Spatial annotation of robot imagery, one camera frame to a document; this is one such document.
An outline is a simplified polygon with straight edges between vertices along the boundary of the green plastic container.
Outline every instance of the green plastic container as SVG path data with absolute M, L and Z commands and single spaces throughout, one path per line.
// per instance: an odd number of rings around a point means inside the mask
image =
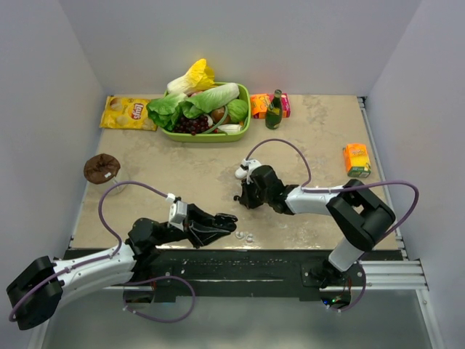
M 216 85 L 224 85 L 225 82 L 217 82 Z M 226 135 L 221 133 L 213 133 L 207 135 L 189 135 L 185 133 L 173 133 L 162 129 L 163 132 L 170 137 L 172 140 L 176 142 L 191 142 L 191 143 L 220 143 L 220 142 L 235 142 L 236 140 L 241 139 L 244 137 L 244 134 L 247 132 L 248 127 L 250 126 L 250 122 L 252 119 L 250 110 L 250 95 L 248 94 L 247 88 L 243 85 L 238 84 L 239 86 L 239 99 L 245 100 L 248 104 L 248 115 L 246 120 L 244 121 L 244 127 L 239 133 L 235 133 L 233 135 Z

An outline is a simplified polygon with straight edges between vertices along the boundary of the marble surface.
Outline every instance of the marble surface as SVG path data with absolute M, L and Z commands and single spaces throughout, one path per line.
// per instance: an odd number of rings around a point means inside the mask
M 342 185 L 348 181 L 342 148 L 347 143 L 365 143 L 371 155 L 372 173 L 365 183 L 379 181 L 355 96 L 291 95 L 291 117 L 280 128 L 269 130 L 264 120 L 252 120 L 244 138 L 234 143 L 176 143 L 157 132 L 105 129 L 97 153 L 115 156 L 133 180 L 181 196 L 209 212 L 238 217 L 238 231 L 253 234 L 254 242 L 233 233 L 206 247 L 237 249 L 333 249 L 342 233 L 331 217 L 316 214 L 287 216 L 268 206 L 247 210 L 233 201 L 240 195 L 240 181 L 234 171 L 249 150 L 261 140 L 279 137 L 291 141 L 307 157 L 312 169 L 310 186 Z M 282 143 L 267 143 L 253 155 L 271 165 L 284 184 L 302 184 L 307 179 L 303 161 Z M 382 188 L 373 190 L 384 198 Z M 72 247 L 111 247 L 115 239 L 103 228 L 97 214 L 100 194 L 91 185 L 84 197 Z M 140 217 L 167 221 L 169 205 L 160 196 L 137 186 L 127 186 L 109 196 L 103 208 L 105 219 L 124 239 Z M 172 244 L 189 247 L 187 241 Z M 388 236 L 379 249 L 397 249 Z

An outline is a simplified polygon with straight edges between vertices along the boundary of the red grapes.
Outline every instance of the red grapes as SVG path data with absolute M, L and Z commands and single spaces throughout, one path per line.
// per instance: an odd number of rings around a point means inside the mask
M 174 133 L 186 133 L 195 136 L 209 129 L 209 119 L 206 116 L 199 116 L 196 119 L 188 119 L 181 116 L 173 128 Z

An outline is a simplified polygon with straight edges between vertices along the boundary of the glass bottle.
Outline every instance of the glass bottle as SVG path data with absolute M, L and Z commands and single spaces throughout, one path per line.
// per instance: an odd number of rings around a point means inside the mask
M 268 105 L 267 113 L 264 118 L 265 125 L 269 129 L 277 129 L 283 119 L 283 105 L 281 103 L 282 92 L 280 89 L 275 90 L 270 105 Z

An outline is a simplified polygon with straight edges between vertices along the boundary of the bag of chips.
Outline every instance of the bag of chips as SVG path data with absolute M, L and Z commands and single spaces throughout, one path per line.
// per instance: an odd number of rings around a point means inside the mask
M 129 97 L 107 97 L 100 119 L 100 127 L 107 129 L 146 129 L 156 131 L 157 126 L 147 116 L 150 100 Z

